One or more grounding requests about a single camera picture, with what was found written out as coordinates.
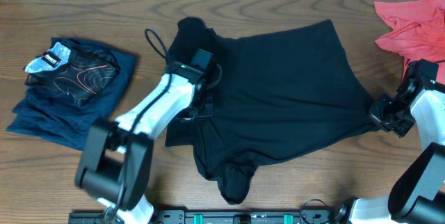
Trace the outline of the black t-shirt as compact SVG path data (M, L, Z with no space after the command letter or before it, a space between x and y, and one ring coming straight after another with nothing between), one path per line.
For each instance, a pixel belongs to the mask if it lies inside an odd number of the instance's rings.
M191 145L197 170L231 205L242 203L260 166L282 163L375 131L373 98L357 80L330 20L232 39L202 19L179 21L176 61L198 49L214 55L212 114L173 120L168 147Z

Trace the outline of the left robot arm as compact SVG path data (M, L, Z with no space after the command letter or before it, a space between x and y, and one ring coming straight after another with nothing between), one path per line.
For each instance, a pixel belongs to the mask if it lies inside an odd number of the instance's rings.
M169 64L158 86L132 110L91 126L75 184L105 206L103 212L72 212L70 223L148 223L154 207L145 190L154 141L175 116L204 100L218 64Z

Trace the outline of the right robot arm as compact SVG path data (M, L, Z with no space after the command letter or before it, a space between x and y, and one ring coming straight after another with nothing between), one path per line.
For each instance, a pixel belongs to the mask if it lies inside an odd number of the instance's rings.
M444 84L439 64L411 62L396 94L381 95L369 116L399 138L415 129L418 155L387 195L349 199L332 223L444 224Z

